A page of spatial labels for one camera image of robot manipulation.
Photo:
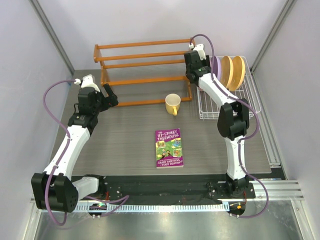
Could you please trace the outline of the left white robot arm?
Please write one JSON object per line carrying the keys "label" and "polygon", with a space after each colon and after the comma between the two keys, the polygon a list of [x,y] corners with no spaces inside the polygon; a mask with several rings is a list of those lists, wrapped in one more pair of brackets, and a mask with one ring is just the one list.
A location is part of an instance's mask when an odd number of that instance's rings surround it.
{"label": "left white robot arm", "polygon": [[98,124],[99,113],[118,105],[118,98],[105,84],[104,96],[96,87],[82,87],[78,102],[68,121],[65,135],[56,155],[42,173],[35,173],[31,186],[36,206],[41,210],[71,213],[77,202],[88,195],[100,200],[107,192],[102,176],[87,174],[80,180],[71,181],[72,172],[80,152]]}

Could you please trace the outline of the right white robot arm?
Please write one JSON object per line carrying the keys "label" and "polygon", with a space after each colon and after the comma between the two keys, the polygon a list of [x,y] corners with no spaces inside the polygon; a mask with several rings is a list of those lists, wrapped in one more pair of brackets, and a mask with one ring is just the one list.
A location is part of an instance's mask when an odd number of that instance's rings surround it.
{"label": "right white robot arm", "polygon": [[233,198],[239,198],[249,186],[245,165],[245,138],[250,126],[249,104],[230,93],[211,72],[209,56],[201,59],[196,50],[184,53],[186,77],[207,93],[219,107],[217,129],[224,138],[227,150],[225,190]]}

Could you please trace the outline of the purple plate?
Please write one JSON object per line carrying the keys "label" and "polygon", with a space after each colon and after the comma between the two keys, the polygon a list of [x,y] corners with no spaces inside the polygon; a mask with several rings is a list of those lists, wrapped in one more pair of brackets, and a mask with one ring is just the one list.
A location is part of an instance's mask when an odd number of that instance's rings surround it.
{"label": "purple plate", "polygon": [[213,59],[213,64],[211,65],[211,68],[213,69],[213,74],[220,81],[222,77],[221,60],[217,56],[212,57],[212,59]]}

